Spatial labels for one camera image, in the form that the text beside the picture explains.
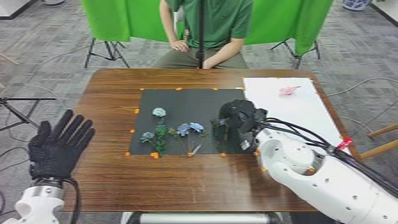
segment person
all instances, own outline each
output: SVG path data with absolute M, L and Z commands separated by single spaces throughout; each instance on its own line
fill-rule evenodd
M 172 50 L 155 68 L 197 68 L 199 0 L 160 0 L 160 18 Z M 172 11 L 185 9 L 187 38 L 178 40 Z M 240 53 L 251 28 L 252 0 L 204 0 L 204 63 L 203 68 L 245 69 Z

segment wooden table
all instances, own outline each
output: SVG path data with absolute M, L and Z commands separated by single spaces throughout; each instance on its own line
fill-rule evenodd
M 299 70 L 105 69 L 92 76 L 76 112 L 94 121 L 96 137 L 75 178 L 84 211 L 314 211 L 272 180 L 252 155 L 126 156 L 140 88 L 243 87 L 242 77 L 307 77 L 341 131 L 346 130 L 316 77 Z M 73 194 L 68 191 L 68 210 Z

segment green shirt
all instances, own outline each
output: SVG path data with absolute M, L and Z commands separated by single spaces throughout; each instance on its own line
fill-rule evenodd
M 199 0 L 167 0 L 172 11 L 185 9 L 188 46 L 199 47 Z M 252 0 L 204 0 L 204 48 L 222 47 L 231 38 L 245 38 L 252 18 Z

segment white flower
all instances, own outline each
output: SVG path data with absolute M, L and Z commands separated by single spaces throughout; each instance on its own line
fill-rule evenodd
M 153 110 L 153 115 L 156 116 L 156 117 L 163 117 L 165 116 L 165 109 L 163 108 L 155 108 L 155 110 Z

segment black mat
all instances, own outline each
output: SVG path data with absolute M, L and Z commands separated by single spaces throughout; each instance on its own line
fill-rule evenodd
M 187 89 L 181 91 L 144 90 L 140 99 L 140 113 L 135 118 L 131 154 L 147 155 L 155 151 L 151 144 L 140 143 L 140 136 L 144 132 L 155 132 L 156 122 L 160 119 L 153 116 L 153 109 L 158 107 L 167 111 L 167 128 L 178 129 L 178 126 L 188 122 L 195 122 L 204 126 L 208 136 L 201 138 L 197 134 L 190 134 L 194 145 L 203 145 L 197 154 L 220 153 L 217 141 L 213 139 L 211 120 L 219 117 L 219 110 L 224 103 L 243 98 L 243 91 L 233 89 L 217 91 L 203 89 Z M 226 151 L 227 154 L 249 153 L 243 152 L 240 148 L 240 141 L 233 131 L 229 131 L 227 134 L 227 143 L 222 146 L 222 151 Z M 163 153 L 172 155 L 187 154 L 187 149 L 172 136 L 167 136 L 167 150 Z

